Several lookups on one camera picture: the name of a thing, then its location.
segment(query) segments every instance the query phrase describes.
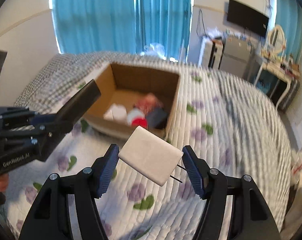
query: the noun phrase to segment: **floor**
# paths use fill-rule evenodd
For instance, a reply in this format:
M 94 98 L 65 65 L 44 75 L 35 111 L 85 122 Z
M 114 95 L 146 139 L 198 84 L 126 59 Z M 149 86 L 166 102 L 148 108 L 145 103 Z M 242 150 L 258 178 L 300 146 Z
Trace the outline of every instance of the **floor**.
M 286 116 L 286 114 L 284 114 L 281 111 L 279 111 L 278 113 L 279 113 L 280 118 L 281 118 L 287 132 L 288 132 L 291 148 L 298 151 L 299 149 L 298 149 L 297 140 L 296 140 L 295 135 L 293 133 L 293 130 L 292 130 L 292 127 L 291 127 L 291 124 L 290 124 L 290 121 L 289 121 L 288 117 Z

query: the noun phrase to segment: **television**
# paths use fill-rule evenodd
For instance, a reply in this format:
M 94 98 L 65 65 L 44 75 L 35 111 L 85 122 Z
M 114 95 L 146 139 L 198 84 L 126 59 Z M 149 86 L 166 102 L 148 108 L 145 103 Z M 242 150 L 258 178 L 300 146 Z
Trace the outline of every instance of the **television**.
M 243 3 L 229 0 L 227 21 L 265 37 L 269 18 Z

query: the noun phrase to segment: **curtain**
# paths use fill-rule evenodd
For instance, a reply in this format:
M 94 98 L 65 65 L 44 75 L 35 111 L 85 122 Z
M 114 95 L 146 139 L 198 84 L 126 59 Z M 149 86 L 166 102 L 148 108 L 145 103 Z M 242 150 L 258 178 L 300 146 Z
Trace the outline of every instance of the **curtain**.
M 157 42 L 178 59 L 181 46 L 187 51 L 190 19 L 191 0 L 136 0 L 137 53 Z
M 134 0 L 52 0 L 62 53 L 136 52 Z
M 302 8 L 296 0 L 277 0 L 275 24 L 282 27 L 287 40 L 287 59 L 292 53 L 294 61 L 302 52 Z

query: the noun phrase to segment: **bed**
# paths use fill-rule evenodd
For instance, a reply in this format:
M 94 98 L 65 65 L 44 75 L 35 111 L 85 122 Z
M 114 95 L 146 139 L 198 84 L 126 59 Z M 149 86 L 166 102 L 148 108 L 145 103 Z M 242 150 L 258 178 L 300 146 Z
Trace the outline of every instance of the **bed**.
M 155 57 L 63 54 L 41 70 L 15 106 L 56 112 L 90 81 L 92 72 L 98 73 L 104 62 L 111 61 L 179 73 L 178 103 L 164 139 L 179 149 L 191 145 L 197 156 L 225 175 L 250 174 L 281 229 L 289 196 L 290 142 L 272 102 L 240 78 Z M 125 141 L 101 134 L 81 120 L 45 163 L 34 161 L 12 171 L 0 213 L 16 238 L 47 177 L 53 172 L 76 174 L 91 166 L 111 143 L 121 148 Z M 185 171 L 177 168 L 173 175 L 183 183 L 169 179 L 159 187 L 119 161 L 107 193 L 96 200 L 109 239 L 192 239 L 205 202 L 193 192 Z M 69 200 L 74 239 L 81 239 L 73 196 Z M 227 235 L 231 201 L 228 198 L 220 239 Z

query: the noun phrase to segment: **screw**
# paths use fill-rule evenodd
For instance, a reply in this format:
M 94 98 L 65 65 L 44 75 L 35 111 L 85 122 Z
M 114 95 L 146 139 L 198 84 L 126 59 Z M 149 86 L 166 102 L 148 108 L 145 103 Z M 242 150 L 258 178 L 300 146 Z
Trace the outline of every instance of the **screw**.
M 35 145 L 35 144 L 37 144 L 37 143 L 38 143 L 38 140 L 37 140 L 37 139 L 35 139 L 35 138 L 34 138 L 34 139 L 31 139 L 31 143 Z
M 85 174 L 89 174 L 92 171 L 92 169 L 90 167 L 86 167 L 83 169 L 83 173 Z
M 52 173 L 52 174 L 50 175 L 50 179 L 51 179 L 51 180 L 55 180 L 57 177 L 58 177 L 58 175 L 57 175 L 56 173 Z
M 244 175 L 243 178 L 244 178 L 245 181 L 251 181 L 252 180 L 250 175 Z
M 219 173 L 219 171 L 217 169 L 213 168 L 213 169 L 210 169 L 210 173 L 212 175 L 217 175 Z

